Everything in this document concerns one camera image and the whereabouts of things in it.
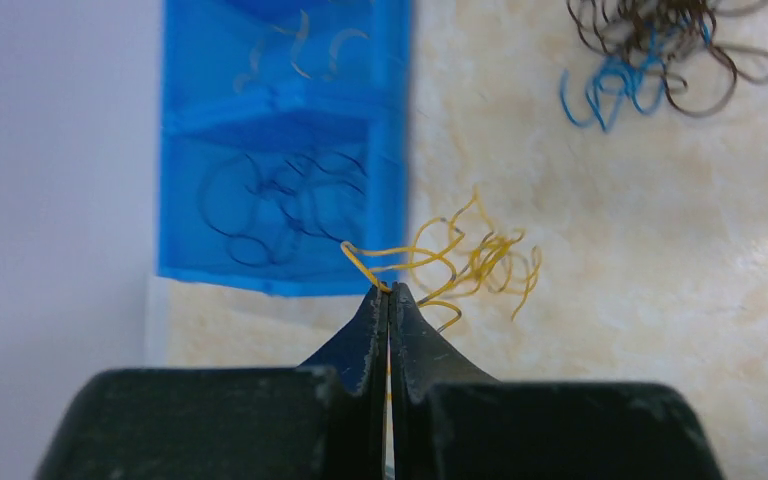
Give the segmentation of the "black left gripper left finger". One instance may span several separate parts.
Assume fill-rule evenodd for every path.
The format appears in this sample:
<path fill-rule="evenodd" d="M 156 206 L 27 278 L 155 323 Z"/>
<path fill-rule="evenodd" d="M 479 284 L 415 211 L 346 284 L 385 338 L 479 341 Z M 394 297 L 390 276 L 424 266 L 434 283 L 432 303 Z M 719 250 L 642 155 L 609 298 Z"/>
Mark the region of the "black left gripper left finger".
<path fill-rule="evenodd" d="M 39 479 L 381 479 L 388 297 L 371 289 L 308 359 L 117 369 L 76 394 Z"/>

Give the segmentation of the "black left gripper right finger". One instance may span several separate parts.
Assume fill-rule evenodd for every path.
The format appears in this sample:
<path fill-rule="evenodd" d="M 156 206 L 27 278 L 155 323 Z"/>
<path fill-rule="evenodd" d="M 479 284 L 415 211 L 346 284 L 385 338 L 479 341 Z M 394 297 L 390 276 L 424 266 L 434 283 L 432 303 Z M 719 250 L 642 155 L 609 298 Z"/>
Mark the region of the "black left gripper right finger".
<path fill-rule="evenodd" d="M 399 479 L 718 479 L 689 402 L 651 382 L 501 381 L 393 286 L 389 336 Z"/>

